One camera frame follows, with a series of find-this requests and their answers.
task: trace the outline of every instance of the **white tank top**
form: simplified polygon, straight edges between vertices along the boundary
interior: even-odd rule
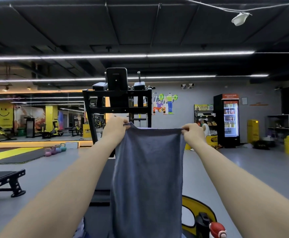
[[[205,126],[205,130],[204,130],[205,137],[210,136],[210,128],[209,128],[208,124],[204,123],[203,125]]]

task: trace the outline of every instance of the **gray towel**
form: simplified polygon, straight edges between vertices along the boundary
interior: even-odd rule
[[[110,237],[180,238],[185,148],[181,129],[130,125],[116,147]]]

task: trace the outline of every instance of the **kettlebell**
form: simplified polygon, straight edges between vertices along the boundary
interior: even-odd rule
[[[66,144],[64,144],[64,143],[61,143],[61,151],[62,152],[64,152],[64,151],[66,151]]]
[[[62,152],[62,150],[61,150],[61,146],[59,146],[58,144],[55,145],[55,150],[56,150],[56,153],[60,153],[60,152]]]
[[[51,154],[52,155],[56,154],[56,148],[54,146],[51,147]]]
[[[51,151],[52,151],[52,150],[51,150],[50,148],[46,148],[46,149],[45,149],[45,155],[44,155],[44,156],[46,156],[46,157],[51,156],[51,155],[52,155]]]

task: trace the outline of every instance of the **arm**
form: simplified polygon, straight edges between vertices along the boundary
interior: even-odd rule
[[[130,126],[111,118],[103,137],[48,184],[0,233],[0,238],[70,238],[82,220],[103,168]]]
[[[289,237],[289,200],[207,145],[197,124],[183,128],[242,237]]]

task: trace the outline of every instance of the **pink kettlebell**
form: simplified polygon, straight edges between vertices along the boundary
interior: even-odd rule
[[[51,147],[51,154],[52,155],[56,154],[56,148],[54,146]]]
[[[45,156],[46,156],[46,157],[51,156],[51,155],[52,155],[51,151],[52,151],[52,150],[51,150],[50,148],[46,148],[46,149],[45,149]]]

